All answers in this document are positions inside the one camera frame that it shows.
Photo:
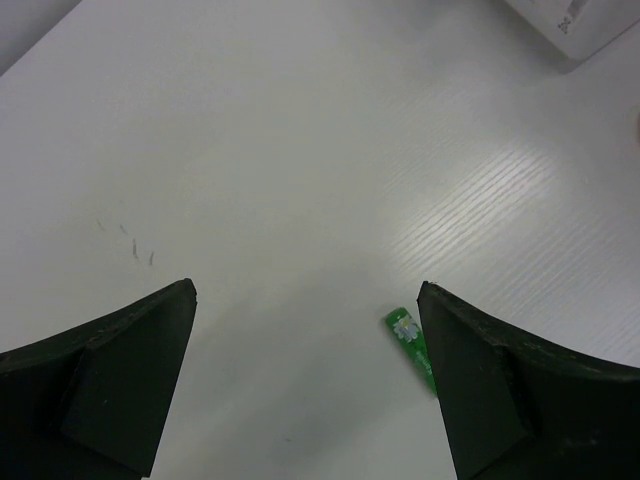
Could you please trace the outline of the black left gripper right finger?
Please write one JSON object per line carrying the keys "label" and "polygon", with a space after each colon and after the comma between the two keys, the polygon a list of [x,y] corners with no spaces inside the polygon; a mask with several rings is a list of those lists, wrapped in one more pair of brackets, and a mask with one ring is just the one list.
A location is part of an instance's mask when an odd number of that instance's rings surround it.
{"label": "black left gripper right finger", "polygon": [[459,479],[636,479],[639,370],[426,282],[417,299]]}

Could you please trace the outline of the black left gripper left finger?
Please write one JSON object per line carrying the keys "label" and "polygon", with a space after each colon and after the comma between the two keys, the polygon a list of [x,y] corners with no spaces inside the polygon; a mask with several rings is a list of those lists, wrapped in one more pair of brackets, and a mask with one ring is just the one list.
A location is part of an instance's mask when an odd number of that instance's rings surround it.
{"label": "black left gripper left finger", "polygon": [[2,478],[149,477],[196,308],[183,279],[2,353]]}

